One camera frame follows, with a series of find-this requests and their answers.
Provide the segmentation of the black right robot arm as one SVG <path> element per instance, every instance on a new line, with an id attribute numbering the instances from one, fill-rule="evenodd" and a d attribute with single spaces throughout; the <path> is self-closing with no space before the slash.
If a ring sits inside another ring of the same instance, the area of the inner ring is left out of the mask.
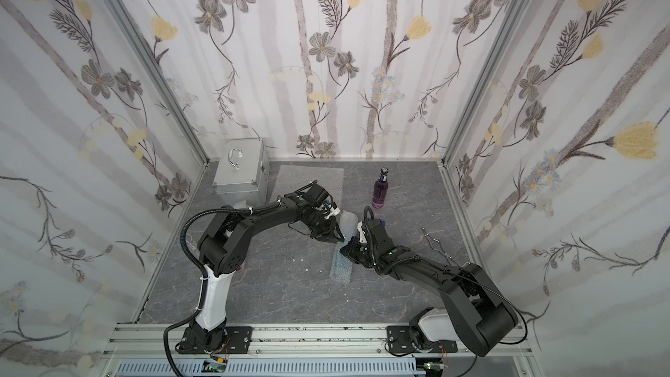
<path id="1" fill-rule="evenodd" d="M 478 265 L 442 265 L 391 241 L 361 244 L 357 237 L 351 238 L 340 253 L 382 276 L 432 291 L 441 299 L 457 339 L 480 357 L 519 324 L 514 307 Z"/>

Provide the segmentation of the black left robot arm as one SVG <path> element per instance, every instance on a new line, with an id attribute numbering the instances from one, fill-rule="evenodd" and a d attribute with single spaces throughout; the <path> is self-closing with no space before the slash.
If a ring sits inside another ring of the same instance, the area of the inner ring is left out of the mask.
<path id="1" fill-rule="evenodd" d="M 201 235 L 195 255 L 188 247 L 188 230 L 207 216 L 213 219 Z M 230 284 L 246 260 L 253 237 L 279 225 L 303 223 L 310 239 L 336 244 L 345 240 L 338 225 L 339 216 L 340 207 L 330 193 L 312 181 L 269 204 L 246 209 L 224 206 L 189 218 L 179 233 L 180 246 L 200 271 L 201 289 L 195 312 L 185 322 L 205 333 L 224 326 Z"/>

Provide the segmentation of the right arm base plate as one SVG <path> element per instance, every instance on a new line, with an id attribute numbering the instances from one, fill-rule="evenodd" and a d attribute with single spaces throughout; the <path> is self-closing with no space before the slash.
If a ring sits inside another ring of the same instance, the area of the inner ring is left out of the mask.
<path id="1" fill-rule="evenodd" d="M 388 326 L 385 349 L 389 354 L 455 354 L 457 343 L 453 340 L 429 340 L 417 326 Z"/>

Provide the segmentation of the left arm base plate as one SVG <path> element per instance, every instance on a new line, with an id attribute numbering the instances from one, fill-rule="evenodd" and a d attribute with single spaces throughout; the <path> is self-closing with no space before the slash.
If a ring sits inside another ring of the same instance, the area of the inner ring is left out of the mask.
<path id="1" fill-rule="evenodd" d="M 247 354 L 253 327 L 218 326 L 205 330 L 197 323 L 191 324 L 176 345 L 178 354 Z"/>

